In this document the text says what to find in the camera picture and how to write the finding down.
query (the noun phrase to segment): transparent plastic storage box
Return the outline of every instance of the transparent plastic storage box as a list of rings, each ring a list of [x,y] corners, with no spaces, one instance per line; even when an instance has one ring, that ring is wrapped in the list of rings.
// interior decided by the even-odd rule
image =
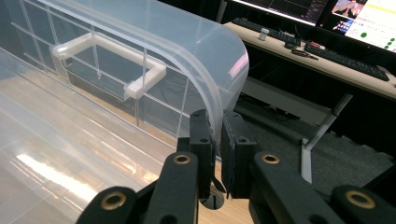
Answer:
[[[139,191],[196,110],[219,141],[248,73],[221,24],[149,0],[2,1],[23,54],[0,46],[0,223],[74,223],[103,189]]]

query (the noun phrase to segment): computer monitor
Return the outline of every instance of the computer monitor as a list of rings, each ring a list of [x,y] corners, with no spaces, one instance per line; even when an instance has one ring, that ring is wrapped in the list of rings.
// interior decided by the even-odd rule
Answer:
[[[396,1],[332,0],[318,28],[396,54]]]
[[[232,0],[269,15],[315,26],[329,0]]]

